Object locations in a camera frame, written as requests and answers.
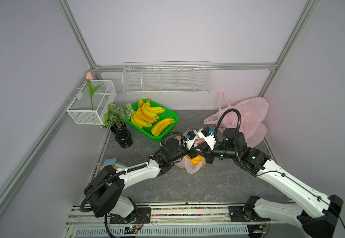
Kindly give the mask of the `printed pink plastic bag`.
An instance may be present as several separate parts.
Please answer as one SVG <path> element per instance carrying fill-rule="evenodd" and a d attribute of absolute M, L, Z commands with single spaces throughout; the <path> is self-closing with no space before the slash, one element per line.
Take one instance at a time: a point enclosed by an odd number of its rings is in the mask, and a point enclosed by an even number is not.
<path fill-rule="evenodd" d="M 176 136 L 175 139 L 177 139 L 179 142 L 181 141 L 181 137 L 180 136 Z M 194 145 L 192 146 L 193 148 L 196 148 L 198 145 L 206 145 L 205 140 L 202 138 L 198 138 Z M 199 171 L 202 167 L 204 167 L 206 165 L 206 161 L 205 158 L 203 157 L 203 161 L 198 165 L 198 166 L 194 166 L 188 159 L 187 156 L 182 157 L 181 159 L 178 160 L 178 162 L 176 162 L 174 164 L 176 167 L 181 168 L 181 169 L 185 169 L 189 174 L 194 174 L 197 171 Z"/>

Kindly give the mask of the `plain pink plastic bag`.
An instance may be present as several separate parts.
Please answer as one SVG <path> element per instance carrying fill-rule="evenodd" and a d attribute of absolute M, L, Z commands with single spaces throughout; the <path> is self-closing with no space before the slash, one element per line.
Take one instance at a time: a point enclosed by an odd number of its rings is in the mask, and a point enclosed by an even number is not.
<path fill-rule="evenodd" d="M 221 91 L 218 94 L 219 111 L 204 120 L 205 125 L 217 125 L 221 116 L 228 109 L 236 109 L 241 114 L 240 132 L 245 136 L 247 146 L 256 147 L 266 136 L 268 130 L 263 124 L 266 118 L 269 104 L 266 99 L 255 97 L 244 100 L 236 105 L 231 105 L 226 93 Z"/>

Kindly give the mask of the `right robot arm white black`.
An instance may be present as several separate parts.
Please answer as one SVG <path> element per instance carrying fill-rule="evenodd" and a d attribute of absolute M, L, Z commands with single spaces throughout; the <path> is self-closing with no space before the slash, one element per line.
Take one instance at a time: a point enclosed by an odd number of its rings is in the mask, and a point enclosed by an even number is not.
<path fill-rule="evenodd" d="M 236 212 L 236 219 L 270 218 L 299 227 L 311 238 L 333 237 L 343 206 L 340 197 L 326 195 L 301 182 L 267 154 L 248 147 L 244 134 L 234 128 L 224 131 L 221 142 L 216 140 L 214 129 L 204 128 L 198 135 L 209 146 L 210 158 L 233 160 L 241 169 L 271 184 L 294 202 L 285 205 L 251 196 Z"/>

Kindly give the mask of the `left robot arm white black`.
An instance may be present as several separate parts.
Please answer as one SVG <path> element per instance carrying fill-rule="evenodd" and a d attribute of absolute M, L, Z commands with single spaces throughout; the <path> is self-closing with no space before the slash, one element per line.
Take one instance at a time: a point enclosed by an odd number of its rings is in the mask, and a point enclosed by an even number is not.
<path fill-rule="evenodd" d="M 97 218 L 114 214 L 125 223 L 135 222 L 139 209 L 130 197 L 122 196 L 122 192 L 141 181 L 166 174 L 187 153 L 184 139 L 169 138 L 144 163 L 124 169 L 105 166 L 84 189 L 80 212 L 92 211 Z"/>

